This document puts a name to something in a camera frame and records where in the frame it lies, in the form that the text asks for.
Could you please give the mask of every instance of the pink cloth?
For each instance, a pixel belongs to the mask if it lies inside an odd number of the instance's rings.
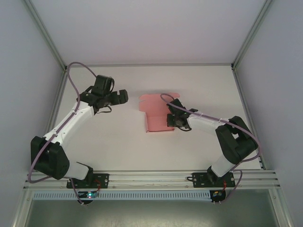
[[[174,98],[179,98],[178,93],[168,93]],[[160,94],[145,94],[139,97],[139,110],[145,112],[146,132],[150,131],[174,131],[175,128],[167,127],[167,114],[169,109],[166,103],[160,98]]]

